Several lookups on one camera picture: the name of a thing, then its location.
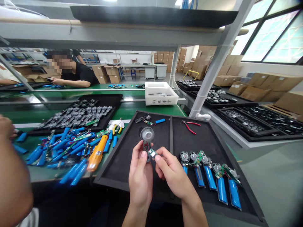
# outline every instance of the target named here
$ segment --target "fingernail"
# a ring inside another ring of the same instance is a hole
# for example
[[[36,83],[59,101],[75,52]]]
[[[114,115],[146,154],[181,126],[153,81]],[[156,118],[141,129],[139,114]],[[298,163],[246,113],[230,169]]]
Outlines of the fingernail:
[[[146,151],[142,151],[142,154],[141,154],[141,157],[146,157],[147,156],[147,153],[146,153]]]
[[[161,158],[161,157],[160,157],[159,155],[156,155],[155,161],[158,162],[158,161],[160,160],[160,158]]]

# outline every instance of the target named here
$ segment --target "wire cutters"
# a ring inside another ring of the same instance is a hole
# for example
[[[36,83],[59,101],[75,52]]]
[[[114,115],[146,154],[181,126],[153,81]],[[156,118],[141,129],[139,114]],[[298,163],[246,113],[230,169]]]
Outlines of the wire cutters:
[[[191,130],[187,124],[193,124],[193,125],[201,126],[200,124],[197,124],[197,123],[194,123],[194,122],[186,122],[186,121],[182,121],[182,122],[186,125],[187,129],[188,129],[192,134],[194,134],[194,135],[196,135],[197,133],[195,133],[193,130]]]

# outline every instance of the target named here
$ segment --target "window frame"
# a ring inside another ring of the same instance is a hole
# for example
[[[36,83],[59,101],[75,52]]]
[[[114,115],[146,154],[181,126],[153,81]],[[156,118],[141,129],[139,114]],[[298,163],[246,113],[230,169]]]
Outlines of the window frame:
[[[296,63],[289,63],[289,62],[265,62],[264,59],[268,56],[269,52],[274,48],[274,46],[277,44],[277,42],[282,38],[282,36],[286,33],[286,31],[289,29],[289,27],[291,26],[291,24],[294,22],[294,20],[299,16],[300,12],[302,11],[300,4],[273,14],[269,14],[271,8],[273,7],[273,5],[276,3],[276,0],[273,0],[272,3],[270,4],[269,8],[267,9],[266,13],[264,14],[263,17],[256,19],[256,20],[252,20],[250,22],[244,23],[242,25],[242,27],[247,26],[247,25],[251,25],[254,23],[258,23],[254,32],[252,33],[251,37],[249,38],[248,42],[246,43],[245,47],[243,48],[241,55],[245,55],[245,53],[247,52],[248,48],[250,47],[250,45],[252,44],[253,40],[255,39],[256,35],[258,34],[259,30],[261,29],[261,27],[263,26],[264,22],[268,19],[272,19],[274,17],[277,16],[282,16],[294,11],[297,11],[297,14],[294,16],[294,18],[290,21],[290,23],[286,26],[286,28],[284,29],[284,31],[280,34],[280,36],[277,38],[277,40],[274,42],[274,44],[271,46],[271,48],[267,51],[267,53],[265,54],[265,56],[263,57],[263,59],[261,61],[242,61],[242,62],[251,62],[251,63],[265,63],[265,64],[278,64],[278,65],[303,65],[303,56],[296,62]]]

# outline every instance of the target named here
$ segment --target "overhead shelf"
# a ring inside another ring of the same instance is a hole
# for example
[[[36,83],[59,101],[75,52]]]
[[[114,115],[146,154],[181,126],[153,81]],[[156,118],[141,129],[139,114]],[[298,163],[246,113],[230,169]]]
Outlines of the overhead shelf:
[[[0,41],[2,47],[175,51],[178,45],[217,46],[223,32],[224,28],[0,18],[0,36],[9,42]],[[238,35],[247,33],[241,29]]]

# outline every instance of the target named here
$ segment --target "glass window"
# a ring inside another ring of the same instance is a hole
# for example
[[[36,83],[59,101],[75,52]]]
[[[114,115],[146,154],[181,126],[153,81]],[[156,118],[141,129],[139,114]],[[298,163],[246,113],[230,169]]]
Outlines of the glass window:
[[[242,60],[261,61],[297,12],[291,12],[266,20]]]
[[[300,12],[264,61],[296,63],[303,56],[303,12]]]
[[[276,0],[268,15],[299,5],[299,0]]]
[[[235,45],[235,47],[234,47],[234,49],[231,53],[232,55],[240,55],[241,54],[241,52],[243,51],[243,49],[244,49],[245,45],[247,44],[249,38],[252,36],[252,34],[253,34],[257,25],[258,25],[258,22],[242,27],[244,29],[248,29],[249,32],[246,35],[241,35],[241,36],[236,37],[236,40],[238,40],[238,42]]]
[[[263,17],[271,5],[272,0],[262,0],[252,6],[244,24]]]

